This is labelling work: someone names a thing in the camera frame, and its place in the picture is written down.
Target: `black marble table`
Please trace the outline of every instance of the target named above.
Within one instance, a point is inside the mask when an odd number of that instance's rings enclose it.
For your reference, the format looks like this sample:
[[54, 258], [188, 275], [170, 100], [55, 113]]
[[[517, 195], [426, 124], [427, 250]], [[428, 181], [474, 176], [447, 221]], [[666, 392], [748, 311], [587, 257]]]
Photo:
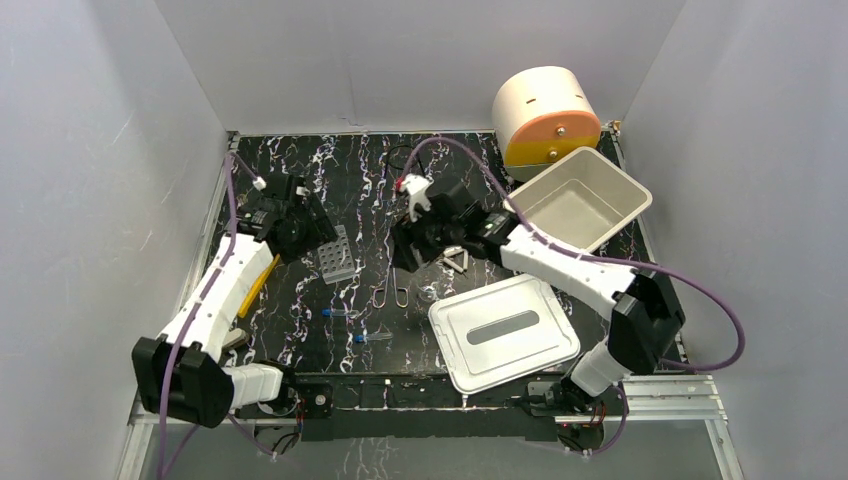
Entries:
[[[262, 288], [249, 314], [238, 326], [251, 334], [246, 349], [230, 352], [229, 365], [272, 359], [295, 368], [298, 373], [357, 374], [411, 373], [430, 375], [445, 372], [444, 361], [430, 322], [429, 305], [416, 296], [418, 286], [436, 282], [443, 295], [462, 293], [513, 276], [492, 262], [470, 259], [469, 270], [460, 275], [439, 264], [414, 274], [397, 271], [399, 285], [410, 289], [408, 308], [399, 308], [389, 293], [385, 307], [371, 305], [372, 291], [384, 285], [388, 268], [389, 228], [399, 215], [402, 202], [392, 192], [398, 171], [386, 168], [386, 152], [396, 145], [415, 145], [429, 134], [324, 135], [245, 137], [238, 152], [260, 175], [285, 172], [304, 176], [309, 188], [321, 198], [331, 221], [344, 225], [350, 239], [356, 276], [327, 285], [315, 253], [289, 265], [278, 265]], [[468, 144], [506, 185], [494, 134], [446, 134]], [[609, 133], [598, 145], [607, 158], [618, 162]], [[391, 163], [402, 165], [409, 149], [392, 152]], [[470, 159], [448, 145], [433, 144], [423, 149], [422, 163], [428, 175], [461, 177], [473, 195], [489, 207], [500, 200]], [[236, 172], [236, 191], [249, 192], [250, 179]], [[248, 194], [241, 194], [243, 203]], [[229, 212], [222, 206], [216, 238], [225, 229]], [[644, 239], [633, 222], [600, 247], [603, 256], [648, 260]], [[558, 297], [577, 332], [583, 351], [591, 349], [606, 334], [606, 324], [587, 306], [565, 293]], [[354, 318], [323, 317], [325, 308], [361, 312]], [[391, 332], [391, 340], [357, 344], [359, 334]], [[670, 358], [677, 352], [670, 351]], [[569, 362], [554, 367], [566, 369]]]

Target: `floor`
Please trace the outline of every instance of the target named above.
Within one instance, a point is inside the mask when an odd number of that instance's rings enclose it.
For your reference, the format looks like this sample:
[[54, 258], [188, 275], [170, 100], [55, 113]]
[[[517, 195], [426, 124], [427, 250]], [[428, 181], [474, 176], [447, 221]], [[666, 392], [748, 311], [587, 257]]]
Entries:
[[[258, 301], [239, 327], [252, 334], [248, 348], [230, 352], [229, 364], [273, 359], [295, 367], [297, 372], [314, 373], [414, 373], [445, 372], [427, 309], [415, 295], [420, 285], [436, 282], [442, 295], [468, 290], [513, 276], [513, 272], [490, 261], [471, 259], [462, 275], [439, 264], [415, 274], [397, 272], [398, 284], [410, 288], [408, 308], [399, 308], [390, 295], [382, 309], [371, 303], [372, 290], [383, 285], [388, 269], [389, 227], [401, 208], [392, 197], [397, 171], [386, 168], [385, 152], [395, 145], [414, 145], [429, 135], [324, 135], [245, 137], [238, 152], [260, 175], [282, 171], [304, 176], [321, 198], [330, 219], [344, 225], [351, 241], [356, 265], [353, 279], [327, 285], [318, 270], [316, 254], [301, 261], [278, 265], [263, 287]], [[492, 133], [450, 134], [467, 143], [495, 166], [502, 180], [500, 152]], [[607, 158], [618, 162], [609, 133], [598, 145]], [[391, 163], [400, 165], [409, 150], [396, 150]], [[422, 161], [429, 175], [454, 175], [465, 179], [473, 195], [487, 206], [498, 202], [487, 180], [461, 153], [448, 146], [425, 148]], [[503, 180], [508, 190], [513, 186]], [[236, 176], [236, 191], [250, 191], [246, 175]], [[247, 197], [241, 196], [240, 202]], [[222, 206], [218, 232], [224, 231], [226, 205]], [[636, 222], [600, 247], [604, 256], [647, 260], [648, 254]], [[606, 334], [606, 325], [594, 311], [558, 292], [563, 308], [580, 337], [583, 350], [591, 349]], [[325, 308], [359, 310], [355, 318], [323, 317]], [[391, 340], [357, 344], [354, 336], [391, 332]], [[672, 357], [677, 352], [669, 352]], [[569, 363], [555, 367], [563, 371]]]

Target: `white wall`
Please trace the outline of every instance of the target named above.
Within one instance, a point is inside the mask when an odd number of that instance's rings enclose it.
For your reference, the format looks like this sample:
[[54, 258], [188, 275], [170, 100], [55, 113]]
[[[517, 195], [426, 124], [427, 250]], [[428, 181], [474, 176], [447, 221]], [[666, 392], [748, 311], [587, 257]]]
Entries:
[[[729, 297], [745, 356], [718, 372], [748, 478], [848, 471], [848, 3], [690, 1], [627, 113], [659, 260]], [[686, 292], [684, 341], [726, 357]]]
[[225, 133], [152, 0], [0, 11], [0, 477], [113, 478]]
[[157, 0], [228, 130], [491, 128], [510, 76], [562, 65], [620, 119], [683, 0]]

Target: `cylindrical container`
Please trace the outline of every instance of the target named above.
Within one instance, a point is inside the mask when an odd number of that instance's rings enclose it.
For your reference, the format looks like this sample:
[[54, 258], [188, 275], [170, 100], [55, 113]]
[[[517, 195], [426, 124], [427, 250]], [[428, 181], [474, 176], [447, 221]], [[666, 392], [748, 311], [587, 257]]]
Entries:
[[526, 182], [578, 147], [595, 148], [601, 122], [577, 77], [562, 67], [536, 67], [498, 90], [492, 121], [507, 173]]

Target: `metal frame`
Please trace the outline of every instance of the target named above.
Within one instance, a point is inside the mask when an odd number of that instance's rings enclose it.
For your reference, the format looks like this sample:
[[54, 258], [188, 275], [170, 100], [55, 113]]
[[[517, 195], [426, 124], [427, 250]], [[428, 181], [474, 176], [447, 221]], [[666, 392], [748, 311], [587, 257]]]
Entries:
[[[615, 130], [611, 126], [604, 126], [604, 131], [613, 133], [616, 154], [622, 169], [626, 170], [624, 155]], [[233, 135], [230, 140], [229, 151], [238, 148], [240, 138], [241, 136], [238, 133]], [[203, 231], [198, 241], [197, 255], [183, 289], [183, 300], [192, 291], [203, 273], [224, 194], [225, 177], [224, 171], [221, 169]], [[642, 216], [637, 217], [636, 221], [642, 231], [648, 257], [651, 261], [654, 261], [654, 252]], [[685, 359], [685, 350], [680, 335], [677, 337], [677, 345], [681, 358]], [[630, 405], [628, 421], [703, 421], [707, 427], [722, 478], [726, 480], [742, 480], [744, 478], [727, 430], [727, 414], [712, 375], [637, 376], [625, 381], [624, 387]], [[587, 417], [558, 416], [555, 420], [558, 423], [585, 422]], [[609, 416], [606, 420], [616, 422], [620, 421], [621, 417]], [[159, 416], [145, 412], [138, 398], [136, 398], [130, 413], [127, 440], [116, 475], [118, 480], [139, 480], [153, 429], [156, 428], [158, 422]], [[171, 418], [168, 418], [167, 422], [168, 425], [185, 424], [185, 422]], [[243, 424], [246, 426], [293, 426], [295, 421], [293, 419], [273, 418], [244, 420]]]

